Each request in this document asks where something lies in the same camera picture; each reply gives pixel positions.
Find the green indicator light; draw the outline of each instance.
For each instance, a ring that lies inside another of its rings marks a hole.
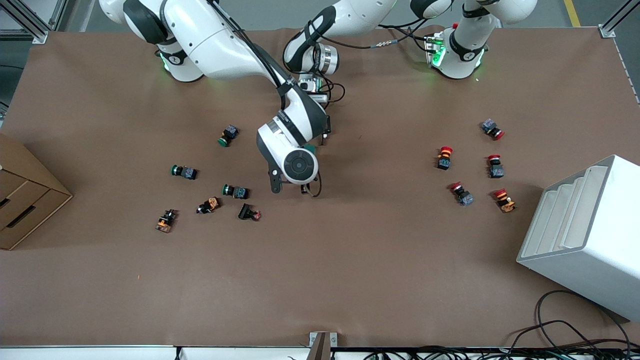
[[[440,46],[440,48],[433,55],[433,66],[439,67],[446,53],[447,53],[447,48],[444,46]]]
[[[482,61],[482,55],[484,55],[484,49],[482,49],[482,51],[480,52],[480,55],[478,55],[478,62],[476,63],[476,67],[480,66],[480,61]]]
[[[162,53],[160,53],[160,59],[162,59],[162,63],[164,64],[164,69],[169,71],[169,66],[166,64],[166,60],[165,60],[164,56],[162,55]]]

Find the black cable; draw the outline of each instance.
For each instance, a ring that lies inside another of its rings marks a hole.
[[[424,47],[422,47],[422,45],[420,45],[420,43],[418,42],[418,39],[416,39],[415,37],[413,38],[413,42],[415,42],[415,45],[422,51],[424,51],[425,53],[428,52],[427,49],[425,49]]]
[[[322,193],[322,176],[320,176],[320,171],[318,171],[317,178],[318,178],[318,192],[315,195],[311,192],[311,187],[309,186],[310,183],[305,184],[305,186],[307,187],[307,192],[311,194],[311,197],[318,197],[320,196],[320,193]]]
[[[414,20],[414,21],[412,21],[412,22],[409,22],[409,23],[407,23],[407,24],[402,24],[402,25],[383,25],[383,24],[380,24],[380,25],[378,25],[378,26],[379,26],[379,27],[381,27],[381,28],[383,28],[383,29],[406,28],[407,26],[411,26],[411,25],[415,25],[415,24],[417,24],[418,22],[420,22],[420,20],[422,20],[422,19],[415,19],[415,20]]]
[[[180,354],[182,353],[182,347],[175,347],[175,359],[180,360]]]
[[[553,323],[562,322],[562,320],[553,320],[551,322],[542,323],[542,326],[548,326]],[[529,331],[536,330],[540,325],[535,325],[530,328],[525,329],[519,334],[518,338],[515,340],[517,344],[519,338],[526,334]],[[617,340],[617,339],[603,339],[603,340],[593,340],[593,343],[598,342],[606,342],[608,340]],[[577,344],[572,344],[568,346],[561,346],[561,348],[572,348],[575,346],[579,346]],[[371,348],[371,347],[362,347],[362,348],[336,348],[333,351],[336,352],[371,352],[365,359],[370,359],[376,354],[381,355],[383,353],[387,354],[395,354],[399,356],[398,353],[407,353],[410,356],[409,360],[442,360],[442,357],[447,357],[448,359],[453,359],[455,355],[461,354],[464,357],[468,358],[467,354],[480,354],[481,356],[476,358],[476,360],[514,360],[519,357],[524,357],[525,360],[532,359],[550,359],[550,360],[567,360],[567,357],[561,354],[557,354],[554,352],[555,348],[509,348],[509,350],[505,350],[505,348],[443,348],[443,347],[420,347],[420,348]],[[573,355],[587,355],[592,356],[594,360],[621,360],[624,358],[624,352],[618,348],[616,349],[599,349],[601,354],[595,352],[591,348],[575,348],[570,349],[568,352]],[[430,353],[425,358],[420,357],[418,352],[427,352]],[[637,360],[640,357],[639,355],[633,355],[631,359]],[[384,360],[386,357],[384,355],[379,356],[379,360]]]
[[[564,320],[560,320],[559,322],[569,326],[569,328],[571,328],[571,330],[573,330],[576,334],[578,334],[578,336],[580,336],[580,338],[585,342],[586,345],[589,345],[589,346],[593,347],[595,350],[599,351],[599,349],[595,345],[591,344],[591,342],[587,339],[587,337],[582,335],[582,333],[580,331],[578,331],[578,329],[576,329],[573,325],[571,325],[570,323],[568,323],[568,322],[566,322]],[[542,331],[542,333],[545,335],[547,341],[549,341],[549,343],[554,347],[555,350],[557,350],[560,354],[568,357],[571,360],[576,360],[574,357],[569,356],[564,350],[560,349],[553,342],[553,340],[551,340],[551,338],[548,336],[547,331],[545,330],[544,326],[541,326],[540,330]]]
[[[611,314],[609,314],[609,312],[604,307],[600,306],[599,304],[596,304],[595,302],[587,299],[586,297],[583,297],[582,295],[580,295],[578,293],[575,293],[573,291],[568,291],[568,290],[553,290],[553,291],[550,291],[550,292],[542,295],[542,297],[540,297],[540,299],[538,300],[538,303],[536,304],[536,315],[537,315],[538,323],[541,323],[541,321],[542,321],[542,315],[541,315],[542,303],[544,302],[544,300],[548,296],[553,295],[555,293],[565,293],[565,294],[573,295],[573,296],[578,297],[580,299],[586,300],[587,302],[589,302],[589,303],[593,304],[594,306],[596,306],[605,315],[607,315],[607,317],[610,318],[611,321],[613,321],[616,324],[618,329],[622,332],[622,335],[624,335],[624,337],[625,337],[625,343],[627,344],[627,354],[625,356],[625,360],[629,360],[629,358],[631,356],[631,341],[629,340],[629,336],[627,335],[627,332],[624,330],[622,325],[620,325],[620,323],[613,316],[611,316]],[[575,330],[575,328],[573,328],[572,326],[570,326],[570,327],[576,333],[579,334],[579,332],[577,330]],[[542,330],[542,333],[545,335],[546,339],[549,341],[549,343],[551,343],[554,347],[557,348],[557,346],[555,346],[553,341],[551,341],[551,339],[549,338],[547,332],[544,330],[544,327],[541,327],[541,330]],[[582,334],[579,334],[579,335],[585,342],[590,343],[590,341],[588,341]]]
[[[412,38],[414,40],[424,40],[424,37],[415,36],[413,34],[413,31],[411,31],[411,28],[407,28],[408,31],[405,31],[405,30],[402,30],[402,29],[396,29],[396,30],[398,30],[399,32],[401,32],[404,35],[408,35],[410,38]]]
[[[325,86],[327,86],[327,92],[328,92],[328,100],[331,100],[332,97],[332,91],[333,88],[337,85],[337,86],[341,86],[342,89],[344,91],[344,85],[342,84],[338,84],[338,83],[334,83],[333,81],[329,80],[326,76],[324,76],[324,74],[322,74],[321,72],[318,71],[312,71],[312,72],[305,72],[305,71],[293,71],[289,68],[289,66],[287,65],[287,62],[284,61],[284,53],[282,54],[282,63],[284,64],[285,69],[287,69],[288,72],[292,73],[292,74],[296,74],[296,75],[302,75],[302,74],[311,74],[311,75],[317,75],[320,76],[325,84],[323,86],[320,86],[320,88],[318,89],[318,91],[320,91],[322,88],[324,88]],[[336,101],[340,101],[342,100],[342,98],[344,97],[344,93],[342,94],[342,96],[340,97],[340,99],[336,100]],[[329,103],[326,103],[325,105],[322,105],[323,109],[327,109],[327,107],[329,107]]]
[[[318,30],[316,29],[316,27],[314,26],[313,22],[309,22],[308,25],[311,26],[311,28],[313,28],[313,30],[316,32],[316,34],[318,34],[319,37],[321,37],[322,39],[325,39],[326,41],[332,42],[334,44],[337,45],[341,45],[341,46],[345,46],[345,47],[350,47],[353,49],[377,49],[379,47],[383,47],[383,46],[387,46],[387,45],[392,45],[392,44],[397,44],[400,41],[403,41],[404,39],[408,38],[409,36],[413,35],[414,32],[416,32],[416,30],[418,30],[422,25],[424,25],[424,23],[427,22],[427,20],[423,20],[414,30],[411,31],[411,33],[409,33],[408,35],[405,35],[403,38],[400,39],[394,39],[394,40],[388,40],[386,42],[379,42],[377,44],[374,45],[370,45],[370,46],[358,46],[358,45],[349,45],[349,44],[345,44],[344,42],[339,42],[333,39],[330,39],[322,34],[320,34],[320,32],[318,32]]]
[[[0,65],[0,67],[10,67],[12,69],[20,69],[20,70],[24,70],[24,67],[20,67],[20,66],[13,66],[13,65]]]
[[[327,86],[327,89],[329,91],[329,94],[331,94],[331,91],[333,91],[333,88],[336,86],[339,86],[342,88],[342,95],[336,99],[336,100],[331,100],[331,95],[329,95],[329,103],[331,102],[338,102],[342,99],[344,99],[344,96],[347,94],[347,89],[344,87],[344,85],[340,84],[340,83],[334,83],[333,81],[329,81],[329,79],[325,78],[323,76],[324,80],[326,81],[326,84],[324,84],[323,86],[320,86],[320,89],[318,89],[319,91],[322,90],[325,86]]]
[[[440,347],[440,346],[431,346],[431,347],[429,347],[428,350],[429,351],[438,352],[440,354],[453,355],[453,357],[456,360],[463,360],[463,358],[459,355],[459,354],[462,354],[462,355],[464,355],[464,360],[469,360],[469,357],[468,357],[467,353],[465,353],[464,351],[458,350],[457,348],[446,348],[446,347]]]
[[[558,323],[558,322],[563,322],[563,321],[562,321],[562,320],[551,320],[551,321],[549,321],[549,322],[539,323],[538,325],[530,326],[530,327],[528,327],[528,328],[524,329],[523,331],[520,331],[520,333],[519,333],[519,334],[516,336],[516,338],[513,340],[513,343],[511,344],[511,347],[509,348],[509,350],[508,350],[505,354],[497,355],[497,357],[499,357],[499,358],[500,358],[500,360],[502,360],[502,359],[505,359],[505,358],[509,357],[509,356],[511,355],[511,353],[513,352],[513,349],[516,347],[516,344],[518,343],[518,340],[520,340],[520,338],[521,338],[524,334],[526,334],[526,333],[528,333],[528,332],[530,332],[530,331],[533,331],[533,330],[539,329],[539,328],[541,329],[542,327],[544,327],[544,326],[546,326],[546,325],[550,325],[550,324],[552,324],[552,323]],[[491,358],[493,358],[493,357],[495,357],[495,356],[484,357],[484,358],[483,358],[483,360],[491,359]]]
[[[214,8],[214,10],[216,10],[216,12],[218,13],[218,15],[220,15],[220,17],[222,17],[223,19],[226,20],[226,22],[234,30],[234,33],[236,33],[236,35],[238,35],[238,37],[240,37],[240,39],[245,42],[245,44],[249,47],[249,49],[254,53],[254,55],[261,62],[262,66],[265,68],[265,70],[267,70],[267,72],[269,73],[269,75],[273,79],[273,82],[276,85],[276,87],[280,88],[282,86],[282,83],[280,82],[280,79],[276,75],[275,70],[273,69],[273,67],[271,67],[269,65],[269,63],[266,61],[266,59],[263,57],[263,55],[258,51],[258,49],[255,46],[255,43],[253,43],[253,41],[249,38],[249,36],[244,32],[242,27],[231,16],[225,15],[225,12],[219,7],[219,5],[217,3],[214,4],[213,2],[211,2],[210,5],[211,5],[211,7]],[[280,109],[284,110],[285,107],[286,107],[286,100],[285,100],[284,95],[281,95],[280,96]]]
[[[374,356],[376,357],[376,360],[377,360],[377,358],[378,358],[378,353],[377,352],[372,352],[371,354],[365,356],[362,360],[369,360],[369,358],[374,357]]]
[[[626,344],[627,342],[625,340],[620,340],[620,339],[595,339],[595,340],[590,340],[590,342],[594,345],[598,345],[598,344],[602,344],[602,343],[623,343]],[[633,343],[630,342],[631,345],[636,347],[636,350],[640,351],[640,345],[637,343]],[[584,343],[577,343],[577,344],[571,344],[571,345],[561,345],[560,348],[563,349],[569,349],[569,348],[579,348],[581,346],[585,345]]]

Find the yellow floor line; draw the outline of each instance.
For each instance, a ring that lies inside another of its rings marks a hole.
[[[578,19],[578,14],[575,12],[575,7],[573,6],[572,0],[564,0],[564,6],[566,7],[566,12],[569,13],[569,19],[571,20],[571,26],[574,28],[580,26],[580,20]]]

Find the table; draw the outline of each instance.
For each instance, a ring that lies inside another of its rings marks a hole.
[[[279,57],[292,34],[250,36]],[[312,199],[269,191],[254,135],[279,107],[268,80],[178,83],[133,34],[51,33],[31,50],[2,130],[75,196],[0,253],[0,343],[297,345],[331,330],[343,346],[510,344],[559,288],[515,262],[542,189],[612,153],[640,163],[640,111],[596,28],[497,29],[490,45],[461,81],[428,69],[409,41],[341,48],[333,80],[347,94],[328,110]],[[479,128],[487,118],[506,132],[498,142]],[[222,148],[229,123],[241,134]],[[446,172],[435,168],[443,145],[454,149]],[[487,176],[496,152],[500,180]],[[199,179],[170,176],[174,164]],[[456,181],[473,205],[457,204]],[[225,183],[253,191],[260,222],[238,220],[243,202],[229,197],[195,214]],[[490,196],[503,187],[519,205],[506,215]],[[169,208],[179,219],[160,233]],[[543,317],[621,336],[562,295]],[[535,333],[519,345],[546,346]]]

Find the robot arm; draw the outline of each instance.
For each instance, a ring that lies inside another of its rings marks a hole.
[[[443,13],[453,0],[411,0],[418,18],[431,19]],[[340,0],[323,9],[294,36],[283,53],[292,72],[332,75],[340,64],[335,47],[320,44],[322,37],[363,35],[375,29],[393,9],[396,0]]]
[[[101,6],[106,1],[109,0],[101,0]],[[318,171],[317,159],[301,147],[324,131],[324,110],[265,50],[245,41],[237,24],[217,3],[206,0],[126,0],[123,9],[129,27],[139,37],[158,45],[161,51],[163,47],[174,46],[184,53],[170,55],[181,62],[170,67],[174,77],[176,72],[181,74],[188,60],[200,75],[209,78],[235,79],[259,75],[274,83],[289,105],[283,105],[257,133],[258,148],[269,163],[271,190],[275,193],[280,191],[281,174],[294,184],[307,184],[314,180]]]
[[[428,62],[443,75],[463,79],[471,75],[484,54],[497,20],[515,24],[526,19],[538,0],[465,0],[457,28],[428,38]]]

